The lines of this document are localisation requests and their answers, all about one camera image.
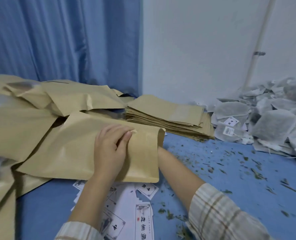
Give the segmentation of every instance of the curtain fold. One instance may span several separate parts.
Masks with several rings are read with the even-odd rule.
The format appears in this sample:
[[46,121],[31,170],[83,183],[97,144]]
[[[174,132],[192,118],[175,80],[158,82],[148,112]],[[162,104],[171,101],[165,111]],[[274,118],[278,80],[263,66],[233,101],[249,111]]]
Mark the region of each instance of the curtain fold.
[[0,74],[138,96],[140,0],[0,0]]

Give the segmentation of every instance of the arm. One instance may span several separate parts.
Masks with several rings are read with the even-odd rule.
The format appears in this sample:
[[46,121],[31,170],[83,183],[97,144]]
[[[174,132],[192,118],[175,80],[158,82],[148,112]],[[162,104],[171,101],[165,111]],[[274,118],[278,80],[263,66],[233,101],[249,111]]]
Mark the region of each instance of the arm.
[[177,158],[158,148],[159,168],[189,211],[188,228],[197,239],[272,240],[266,228],[222,192],[202,181]]
[[99,234],[103,204],[110,186],[120,172],[126,146],[133,128],[109,125],[96,136],[94,149],[94,175],[85,184],[82,194],[56,240],[103,239]]

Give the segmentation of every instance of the person's right hand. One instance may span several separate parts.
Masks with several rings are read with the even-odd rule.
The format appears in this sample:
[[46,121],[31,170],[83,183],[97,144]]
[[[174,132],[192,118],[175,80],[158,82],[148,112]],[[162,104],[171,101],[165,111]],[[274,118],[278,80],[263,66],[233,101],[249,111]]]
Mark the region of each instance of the person's right hand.
[[134,128],[112,124],[96,136],[94,149],[94,175],[102,174],[114,181],[126,158],[126,147]]

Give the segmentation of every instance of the sleeve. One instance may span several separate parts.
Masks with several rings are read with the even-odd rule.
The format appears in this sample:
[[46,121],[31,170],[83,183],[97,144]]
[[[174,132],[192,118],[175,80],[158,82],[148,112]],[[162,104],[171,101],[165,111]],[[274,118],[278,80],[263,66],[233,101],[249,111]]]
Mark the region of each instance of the sleeve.
[[186,225],[198,240],[273,240],[261,222],[207,183],[192,198]]
[[104,237],[92,226],[82,222],[66,222],[55,240],[103,240]]

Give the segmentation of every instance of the stack of cards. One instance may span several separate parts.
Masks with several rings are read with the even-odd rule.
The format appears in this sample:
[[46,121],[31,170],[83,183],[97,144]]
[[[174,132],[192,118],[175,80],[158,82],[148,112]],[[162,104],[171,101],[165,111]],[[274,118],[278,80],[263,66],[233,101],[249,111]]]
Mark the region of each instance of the stack of cards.
[[[80,190],[75,203],[85,183],[78,180],[73,184]],[[136,190],[151,200],[158,187],[150,183],[114,183],[110,188],[100,226],[103,236],[110,240],[154,240],[152,207],[150,202],[137,198]]]

